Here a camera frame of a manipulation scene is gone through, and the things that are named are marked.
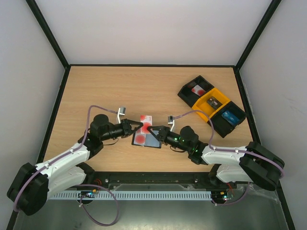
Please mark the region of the black card holder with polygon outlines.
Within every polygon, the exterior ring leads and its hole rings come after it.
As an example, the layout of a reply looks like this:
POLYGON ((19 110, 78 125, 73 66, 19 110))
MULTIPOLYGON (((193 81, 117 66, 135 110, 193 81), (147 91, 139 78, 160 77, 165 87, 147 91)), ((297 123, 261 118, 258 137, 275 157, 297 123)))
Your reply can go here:
POLYGON ((155 139, 155 137, 151 134, 144 134, 140 130, 137 130, 132 137, 132 145, 149 147, 149 148, 157 148, 160 149, 162 144, 155 139))

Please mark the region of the red dotted white card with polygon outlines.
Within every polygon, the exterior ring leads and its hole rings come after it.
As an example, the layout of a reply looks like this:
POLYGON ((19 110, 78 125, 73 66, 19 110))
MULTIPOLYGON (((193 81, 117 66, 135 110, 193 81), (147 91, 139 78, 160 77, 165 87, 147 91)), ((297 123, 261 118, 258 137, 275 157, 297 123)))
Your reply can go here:
POLYGON ((152 126, 153 119, 151 115, 141 115, 140 121, 143 123, 143 126, 141 127, 141 133, 142 134, 149 134, 148 127, 152 126))

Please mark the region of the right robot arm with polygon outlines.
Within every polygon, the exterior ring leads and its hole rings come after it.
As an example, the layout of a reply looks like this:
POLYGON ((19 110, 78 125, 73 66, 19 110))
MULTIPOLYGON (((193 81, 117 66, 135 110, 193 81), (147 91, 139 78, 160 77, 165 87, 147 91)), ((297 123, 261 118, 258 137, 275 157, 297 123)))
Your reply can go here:
POLYGON ((218 147, 200 141, 190 126, 178 134, 167 126, 149 126, 147 130, 160 143, 186 152, 193 163, 212 165, 209 182, 216 188, 229 182, 250 182, 274 191, 284 175, 284 161, 254 141, 242 147, 218 147))

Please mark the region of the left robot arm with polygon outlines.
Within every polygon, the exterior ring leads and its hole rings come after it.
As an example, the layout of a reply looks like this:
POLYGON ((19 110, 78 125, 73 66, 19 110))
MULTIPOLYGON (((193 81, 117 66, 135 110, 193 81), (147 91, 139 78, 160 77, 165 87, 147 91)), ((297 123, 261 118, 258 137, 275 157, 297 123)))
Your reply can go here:
POLYGON ((96 115, 86 123, 84 135, 68 150, 48 161, 20 167, 7 192, 13 210, 30 216, 56 193, 82 184, 86 173, 80 164, 98 154, 105 140, 129 137, 141 127, 142 122, 122 119, 114 125, 107 115, 96 115))

